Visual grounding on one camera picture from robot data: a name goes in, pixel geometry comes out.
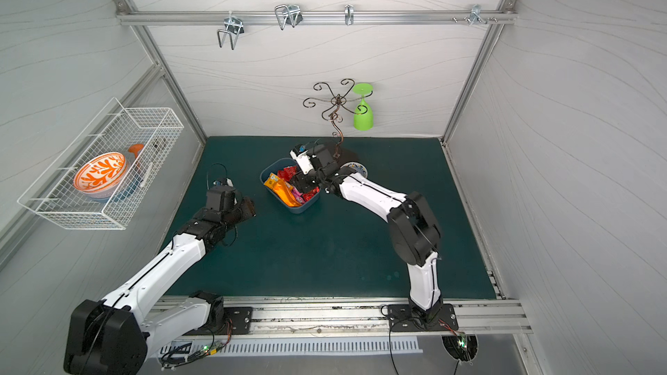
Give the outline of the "red tea bag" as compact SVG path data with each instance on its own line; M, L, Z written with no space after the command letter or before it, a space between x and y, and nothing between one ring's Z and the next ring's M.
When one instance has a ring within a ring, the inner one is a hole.
M308 193L302 194L302 199L305 203L307 203L307 202L311 201L314 197L316 197L317 194L319 194L319 192L320 192L320 189L317 187L316 189L313 189Z
M298 172L299 170L297 166L290 166L281 169L276 173L276 175L283 179L285 182L290 182L298 174Z

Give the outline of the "orange foil tea bag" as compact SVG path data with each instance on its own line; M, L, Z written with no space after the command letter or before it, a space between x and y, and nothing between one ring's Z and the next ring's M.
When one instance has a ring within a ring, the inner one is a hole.
M289 208L298 208L305 203L289 182L285 182L274 173L269 174L264 186Z

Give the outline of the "red tea bag top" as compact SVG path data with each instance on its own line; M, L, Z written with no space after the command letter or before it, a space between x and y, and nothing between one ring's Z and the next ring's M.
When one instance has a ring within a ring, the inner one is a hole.
M299 170L297 166L290 166L281 169L276 173L276 175L283 179L285 182L290 182L298 174L298 172Z

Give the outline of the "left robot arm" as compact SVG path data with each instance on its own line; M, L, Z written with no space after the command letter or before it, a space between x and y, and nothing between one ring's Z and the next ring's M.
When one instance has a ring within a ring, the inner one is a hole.
M190 332L222 333L229 341L234 317L220 295L199 291L166 312L150 311L186 271L224 242L227 232L255 215L254 202L232 187L210 190L206 206L151 262L102 300L85 300L75 308L64 371L136 374L162 347Z

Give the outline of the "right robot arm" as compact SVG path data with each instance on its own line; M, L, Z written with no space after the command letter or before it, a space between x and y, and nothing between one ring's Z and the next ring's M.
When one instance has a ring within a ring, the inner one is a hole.
M442 232L427 199L418 192L394 192L370 181L365 167L344 160L337 146L300 145L290 157L298 167L292 185L300 192L319 189L334 194L387 222L394 251L408 269L411 313L422 325L433 321L442 307L436 264Z

